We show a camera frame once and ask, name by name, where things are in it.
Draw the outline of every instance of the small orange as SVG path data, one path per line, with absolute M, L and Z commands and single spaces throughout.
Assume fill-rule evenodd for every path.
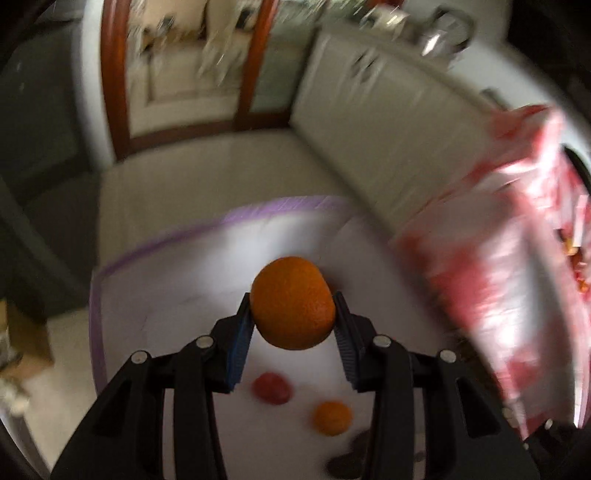
M 353 421 L 351 409 L 341 401 L 325 401 L 316 407 L 312 422 L 320 433 L 334 437 L 346 432 Z
M 304 258 L 279 258 L 263 268 L 252 283 L 250 304 L 262 337 L 286 350 L 318 345 L 335 323 L 330 289 Z

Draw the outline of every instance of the cardboard box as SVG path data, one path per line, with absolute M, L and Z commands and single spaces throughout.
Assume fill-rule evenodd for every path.
M 45 324 L 34 322 L 10 302 L 1 300 L 0 332 L 7 330 L 17 358 L 0 370 L 0 377 L 22 381 L 53 365 Z

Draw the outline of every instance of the wooden door frame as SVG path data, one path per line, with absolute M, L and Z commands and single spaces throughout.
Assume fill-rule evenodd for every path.
M 127 32 L 131 0 L 105 0 L 100 32 L 100 63 L 105 110 L 117 161 L 127 156 L 191 138 L 259 128 L 289 125 L 290 109 L 281 112 L 252 113 L 256 82 L 280 0 L 262 0 L 244 65 L 238 109 L 233 119 L 174 127 L 131 138 L 126 93 Z

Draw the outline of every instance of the silver screw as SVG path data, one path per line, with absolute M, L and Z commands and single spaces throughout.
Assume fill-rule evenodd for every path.
M 448 364 L 455 363 L 455 361 L 457 360 L 456 354 L 451 350 L 442 350 L 439 354 L 439 357 L 441 358 L 441 360 L 447 362 Z
M 136 365 L 143 364 L 148 359 L 148 354 L 143 350 L 138 350 L 131 356 L 131 361 Z
M 199 348 L 205 350 L 213 346 L 213 338 L 211 338 L 209 335 L 203 335 L 195 341 L 195 344 Z
M 373 339 L 373 343 L 377 347 L 388 348 L 392 345 L 392 339 L 385 335 L 376 335 Z

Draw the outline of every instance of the red fruit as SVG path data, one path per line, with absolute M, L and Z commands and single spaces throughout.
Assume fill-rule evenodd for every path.
M 283 405 L 291 400 L 294 390 L 281 375 L 273 372 L 263 373 L 252 383 L 252 392 L 263 402 Z

